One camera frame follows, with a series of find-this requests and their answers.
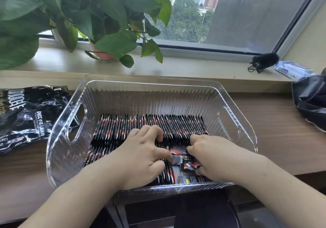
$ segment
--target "tree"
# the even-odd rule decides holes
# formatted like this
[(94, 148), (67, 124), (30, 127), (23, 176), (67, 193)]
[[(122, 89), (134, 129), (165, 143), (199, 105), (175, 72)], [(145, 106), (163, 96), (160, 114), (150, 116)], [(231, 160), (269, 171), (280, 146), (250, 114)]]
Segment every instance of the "tree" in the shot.
[(200, 15), (198, 5), (194, 0), (175, 0), (169, 25), (165, 28), (160, 21), (157, 27), (162, 31), (157, 38), (200, 43), (205, 41), (213, 11)]

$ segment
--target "terracotta pot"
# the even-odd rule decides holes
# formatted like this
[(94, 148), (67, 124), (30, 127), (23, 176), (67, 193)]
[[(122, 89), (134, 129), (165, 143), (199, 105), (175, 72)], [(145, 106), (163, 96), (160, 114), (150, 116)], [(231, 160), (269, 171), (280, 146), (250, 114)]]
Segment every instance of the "terracotta pot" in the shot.
[(94, 44), (92, 44), (91, 42), (89, 42), (89, 43), (91, 44), (91, 47), (92, 47), (93, 51), (96, 52), (95, 55), (100, 59), (100, 61), (107, 62), (107, 63), (112, 63), (112, 62), (118, 62), (119, 61), (114, 57), (113, 54), (102, 52), (101, 50), (95, 48)]

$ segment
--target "window frame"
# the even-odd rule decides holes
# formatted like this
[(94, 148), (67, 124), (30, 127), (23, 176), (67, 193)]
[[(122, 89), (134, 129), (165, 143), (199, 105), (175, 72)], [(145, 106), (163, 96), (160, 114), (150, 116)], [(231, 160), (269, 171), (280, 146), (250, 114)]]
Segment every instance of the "window frame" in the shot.
[[(302, 8), (296, 13), (294, 18), (290, 22), (285, 32), (283, 32), (283, 35), (279, 39), (272, 52), (277, 53), (280, 59), (282, 59), (287, 53), (287, 51), (290, 49), (292, 44), (295, 42), (297, 37), (300, 35), (300, 33), (304, 30), (304, 28), (308, 25), (311, 19), (319, 11), (320, 7), (325, 3), (325, 1), (326, 0), (306, 0)], [(158, 42), (162, 55), (170, 57), (249, 62), (251, 61), (253, 56), (260, 55), (259, 53), (240, 52), (225, 49), (194, 48), (190, 47), (188, 42), (177, 41), (177, 44), (177, 46), (164, 45)], [(55, 33), (53, 37), (48, 35), (40, 35), (40, 46), (58, 47), (58, 45), (63, 46), (63, 42), (59, 39), (58, 35), (55, 35)], [(91, 50), (88, 40), (79, 40), (77, 49)], [(141, 43), (139, 43), (137, 48), (131, 53), (141, 54)]]

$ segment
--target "black packaging bag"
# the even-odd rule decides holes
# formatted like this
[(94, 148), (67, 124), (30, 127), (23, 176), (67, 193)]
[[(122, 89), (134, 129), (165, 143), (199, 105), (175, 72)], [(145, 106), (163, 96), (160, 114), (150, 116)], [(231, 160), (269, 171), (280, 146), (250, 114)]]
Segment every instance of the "black packaging bag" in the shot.
[(70, 98), (67, 88), (48, 85), (0, 91), (0, 154), (47, 139)]
[(292, 84), (295, 106), (307, 121), (326, 131), (326, 75), (315, 75)]

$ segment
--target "forearm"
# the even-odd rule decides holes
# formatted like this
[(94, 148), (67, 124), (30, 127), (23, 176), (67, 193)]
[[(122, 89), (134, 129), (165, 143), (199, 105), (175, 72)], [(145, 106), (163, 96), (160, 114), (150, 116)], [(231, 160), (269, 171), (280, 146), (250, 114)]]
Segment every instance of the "forearm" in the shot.
[(117, 191), (114, 175), (99, 176), (91, 165), (60, 186), (20, 228), (89, 227)]
[(326, 197), (265, 157), (240, 184), (289, 227), (326, 226)]

